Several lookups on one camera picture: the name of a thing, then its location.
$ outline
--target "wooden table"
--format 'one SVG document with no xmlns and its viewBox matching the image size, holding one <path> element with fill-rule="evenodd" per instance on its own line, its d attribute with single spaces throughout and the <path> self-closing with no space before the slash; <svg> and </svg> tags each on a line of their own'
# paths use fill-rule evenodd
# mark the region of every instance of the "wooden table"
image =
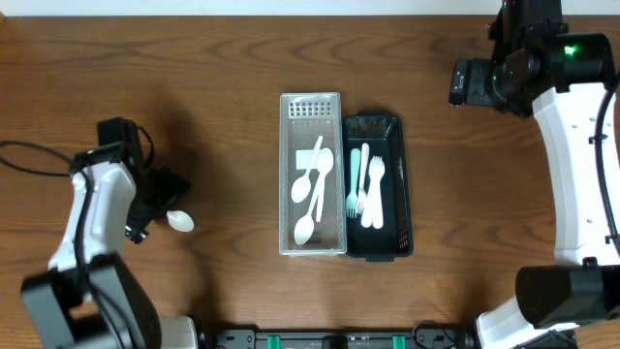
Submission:
<svg viewBox="0 0 620 349">
<path fill-rule="evenodd" d="M 162 314 L 212 330 L 411 328 L 466 323 L 514 292 L 523 266 L 553 264 L 554 206 L 534 119 L 447 106 L 455 59 L 488 57 L 490 16 L 9 18 L 0 27 L 0 139 L 74 154 L 122 115 L 194 186 L 198 228 L 151 224 L 125 258 Z M 617 17 L 571 17 L 606 33 Z M 283 92 L 337 91 L 343 114 L 381 108 L 405 128 L 415 252 L 390 264 L 278 254 Z M 65 170 L 5 149 L 23 165 Z M 73 199 L 67 179 L 0 168 L 0 347 L 40 347 L 19 298 L 43 271 Z M 620 345 L 617 324 L 578 330 Z"/>
</svg>

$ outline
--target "plastic spoon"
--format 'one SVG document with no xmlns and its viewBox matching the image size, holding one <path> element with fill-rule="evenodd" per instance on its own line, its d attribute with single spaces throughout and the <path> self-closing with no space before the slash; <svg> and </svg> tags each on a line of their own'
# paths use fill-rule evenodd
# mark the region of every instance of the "plastic spoon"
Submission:
<svg viewBox="0 0 620 349">
<path fill-rule="evenodd" d="M 317 186 L 321 185 L 321 192 L 319 194 L 319 203 L 317 204 L 317 222 L 321 222 L 321 216 L 323 215 L 323 198 L 326 195 L 326 176 L 333 169 L 333 153 L 329 148 L 321 149 L 319 153 L 319 179 L 317 179 Z"/>
<path fill-rule="evenodd" d="M 314 145 L 310 166 L 306 169 L 306 173 L 293 183 L 293 188 L 291 188 L 291 199 L 293 199 L 294 203 L 301 203 L 308 196 L 308 193 L 310 193 L 310 187 L 312 187 L 312 183 L 310 183 L 310 170 L 314 167 L 314 162 L 317 161 L 322 141 L 323 136 L 319 136 L 317 143 Z"/>
<path fill-rule="evenodd" d="M 312 220 L 312 209 L 314 208 L 314 204 L 317 202 L 317 198 L 319 197 L 319 192 L 321 188 L 319 188 L 319 182 L 314 186 L 314 191 L 312 192 L 312 199 L 310 200 L 310 207 L 308 207 L 308 213 L 303 217 L 299 218 L 297 223 L 294 225 L 294 241 L 297 244 L 304 244 L 308 242 L 310 237 L 312 237 L 312 233 L 314 233 L 314 221 Z"/>
<path fill-rule="evenodd" d="M 189 214 L 183 211 L 168 211 L 166 212 L 168 217 L 168 223 L 179 232 L 191 232 L 194 230 L 194 220 Z"/>
</svg>

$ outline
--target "black plastic tray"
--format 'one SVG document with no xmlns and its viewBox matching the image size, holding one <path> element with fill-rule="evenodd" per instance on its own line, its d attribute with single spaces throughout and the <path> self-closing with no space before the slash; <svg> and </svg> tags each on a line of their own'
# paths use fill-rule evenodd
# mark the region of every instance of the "black plastic tray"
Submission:
<svg viewBox="0 0 620 349">
<path fill-rule="evenodd" d="M 410 256 L 414 251 L 414 239 L 402 123 L 398 117 L 382 111 L 359 111 L 357 116 L 346 118 L 343 124 L 345 195 L 349 195 L 351 188 L 351 149 L 361 149 L 363 143 L 368 143 L 369 159 L 381 156 L 386 164 L 386 173 L 381 179 L 384 226 L 363 228 L 360 215 L 347 218 L 347 254 L 365 258 L 367 262 L 393 262 L 395 257 Z M 366 171 L 366 192 L 369 183 Z"/>
</svg>

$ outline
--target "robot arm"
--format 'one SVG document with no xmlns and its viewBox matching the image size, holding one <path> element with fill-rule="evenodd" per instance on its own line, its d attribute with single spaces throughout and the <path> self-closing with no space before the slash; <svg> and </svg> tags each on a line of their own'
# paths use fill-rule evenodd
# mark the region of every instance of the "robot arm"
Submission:
<svg viewBox="0 0 620 349">
<path fill-rule="evenodd" d="M 488 27 L 490 60 L 455 65 L 449 104 L 533 114 L 547 150 L 556 211 L 555 260 L 562 267 L 524 268 L 516 296 L 476 321 L 481 348 L 532 343 L 618 315 L 620 258 L 611 243 L 595 161 L 595 124 L 616 79 L 602 34 L 570 35 L 559 0 L 504 2 Z M 620 188 L 613 108 L 604 116 L 604 174 L 612 211 Z"/>
<path fill-rule="evenodd" d="M 45 348 L 198 347 L 193 321 L 158 317 L 121 258 L 123 236 L 140 243 L 144 227 L 189 188 L 167 168 L 146 172 L 138 129 L 120 117 L 100 122 L 100 146 L 78 154 L 71 167 L 75 197 L 65 236 L 48 272 L 26 278 L 21 289 Z M 95 301 L 99 313 L 75 319 L 69 310 L 84 301 Z"/>
<path fill-rule="evenodd" d="M 581 266 L 584 258 L 593 256 L 600 265 L 620 265 L 613 244 L 606 238 L 609 231 L 597 181 L 594 146 L 588 141 L 594 135 L 593 118 L 605 93 L 602 83 L 576 84 L 571 86 L 570 93 L 557 93 L 551 88 L 533 104 L 549 160 L 557 229 L 555 260 L 560 266 Z M 607 110 L 605 125 L 613 130 L 612 108 Z M 605 176 L 620 178 L 613 132 L 608 132 L 604 142 L 604 162 Z M 608 191 L 613 207 L 620 204 L 618 189 L 612 180 Z M 512 348 L 545 335 L 548 330 L 578 326 L 570 322 L 535 329 L 524 318 L 517 297 L 482 314 L 476 325 L 481 347 L 491 349 Z"/>
<path fill-rule="evenodd" d="M 86 175 L 95 183 L 84 225 L 84 260 L 88 264 L 97 255 L 117 253 L 122 256 L 125 239 L 119 232 L 125 231 L 127 214 L 137 187 L 122 162 L 107 161 L 89 166 Z M 78 172 L 73 175 L 72 183 L 74 203 L 69 224 L 60 247 L 49 261 L 49 270 L 64 271 L 76 267 L 74 239 L 86 197 L 86 181 L 82 173 Z"/>
</svg>

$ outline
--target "cable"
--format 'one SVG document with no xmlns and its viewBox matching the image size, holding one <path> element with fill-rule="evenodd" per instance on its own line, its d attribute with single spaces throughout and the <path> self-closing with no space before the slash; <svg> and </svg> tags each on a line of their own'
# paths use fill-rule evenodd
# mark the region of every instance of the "cable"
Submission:
<svg viewBox="0 0 620 349">
<path fill-rule="evenodd" d="M 418 347 L 420 347 L 421 349 L 432 349 L 432 348 L 429 348 L 429 347 L 425 346 L 424 344 L 422 344 L 422 343 L 418 342 L 418 328 L 419 328 L 421 325 L 424 325 L 424 324 L 430 324 L 430 325 L 433 325 L 433 326 L 434 326 L 437 330 L 441 330 L 441 331 L 444 333 L 444 335 L 446 336 L 446 338 L 447 338 L 449 341 L 451 341 L 451 342 L 453 343 L 453 345 L 452 345 L 452 346 L 444 347 L 445 349 L 448 349 L 448 348 L 455 348 L 455 347 L 456 347 L 456 345 L 457 345 L 456 340 L 454 340 L 454 338 L 452 338 L 452 337 L 448 334 L 448 332 L 446 331 L 446 329 L 444 329 L 441 325 L 439 325 L 437 322 L 435 322 L 435 321 L 433 321 L 433 320 L 424 320 L 424 321 L 422 321 L 422 322 L 418 323 L 418 324 L 414 327 L 414 329 L 413 329 L 413 330 L 411 330 L 411 338 L 412 338 L 412 340 L 414 341 L 414 343 L 415 343 Z"/>
<path fill-rule="evenodd" d="M 86 175 L 83 169 L 80 169 L 79 172 L 84 177 L 84 186 L 86 187 L 86 194 L 84 196 L 84 202 L 79 211 L 79 217 L 77 219 L 77 227 L 76 234 L 74 235 L 74 252 L 76 254 L 76 269 L 77 269 L 77 277 L 79 281 L 81 281 L 84 285 L 86 285 L 86 289 L 90 292 L 90 295 L 93 298 L 93 302 L 97 304 L 97 307 L 101 310 L 102 317 L 104 321 L 111 329 L 114 334 L 114 339 L 116 341 L 116 345 L 125 349 L 125 344 L 123 338 L 120 334 L 120 331 L 116 327 L 116 324 L 112 321 L 111 316 L 108 313 L 108 310 L 101 302 L 99 298 L 99 290 L 90 282 L 90 278 L 88 277 L 88 270 L 86 269 L 85 259 L 84 259 L 84 243 L 83 243 L 83 235 L 84 235 L 84 223 L 86 221 L 86 215 L 88 213 L 88 208 L 90 207 L 90 199 L 92 198 L 93 186 L 90 182 L 90 179 Z"/>
<path fill-rule="evenodd" d="M 66 162 L 67 164 L 71 165 L 71 159 L 68 158 L 67 156 L 65 156 L 64 154 L 62 154 L 61 152 L 43 146 L 43 145 L 39 145 L 36 143 L 30 143 L 30 142 L 23 142 L 23 141 L 2 141 L 0 142 L 0 148 L 3 148 L 5 146 L 8 145 L 19 145 L 19 146 L 23 146 L 23 147 L 28 147 L 28 148 L 32 148 L 32 149 L 36 149 L 42 152 L 45 152 L 47 154 L 53 155 L 59 159 L 61 159 L 62 161 Z M 19 165 L 13 164 L 7 160 L 5 160 L 2 156 L 0 156 L 0 164 L 3 164 L 9 168 L 12 168 L 13 170 L 17 170 L 26 174 L 30 174 L 30 175 L 46 175 L 46 176 L 55 176 L 55 177 L 68 177 L 69 173 L 52 173 L 52 172 L 46 172 L 46 171 L 39 171 L 39 170 L 32 170 L 32 169 L 27 169 L 24 167 L 21 167 Z"/>
<path fill-rule="evenodd" d="M 607 225 L 609 226 L 610 237 L 611 237 L 611 240 L 613 241 L 613 245 L 616 247 L 616 252 L 618 253 L 618 257 L 620 257 L 620 237 L 618 237 L 618 229 L 616 227 L 616 222 L 613 217 L 613 209 L 611 208 L 611 201 L 609 200 L 609 193 L 607 192 L 607 182 L 605 179 L 605 166 L 603 164 L 603 140 L 606 138 L 606 135 L 603 134 L 603 125 L 605 124 L 605 114 L 607 113 L 607 108 L 609 108 L 611 97 L 613 96 L 616 89 L 618 88 L 619 82 L 620 82 L 620 71 L 618 71 L 615 81 L 613 82 L 613 84 L 607 90 L 605 96 L 603 97 L 603 101 L 601 102 L 601 107 L 599 108 L 599 115 L 597 117 L 597 123 L 595 126 L 595 132 L 594 132 L 594 137 L 593 137 L 594 151 L 595 151 L 596 165 L 597 165 L 597 177 L 599 179 L 599 189 L 601 190 L 601 199 L 603 200 L 604 214 L 607 218 Z"/>
<path fill-rule="evenodd" d="M 153 160 L 155 159 L 155 145 L 153 144 L 153 140 L 151 139 L 148 132 L 146 132 L 146 130 L 144 130 L 142 126 L 138 125 L 138 129 L 142 132 L 142 134 L 146 137 L 148 142 L 151 144 L 151 150 L 148 153 L 146 160 L 144 160 L 144 168 L 148 169 L 148 167 L 151 166 L 151 164 L 153 163 Z"/>
</svg>

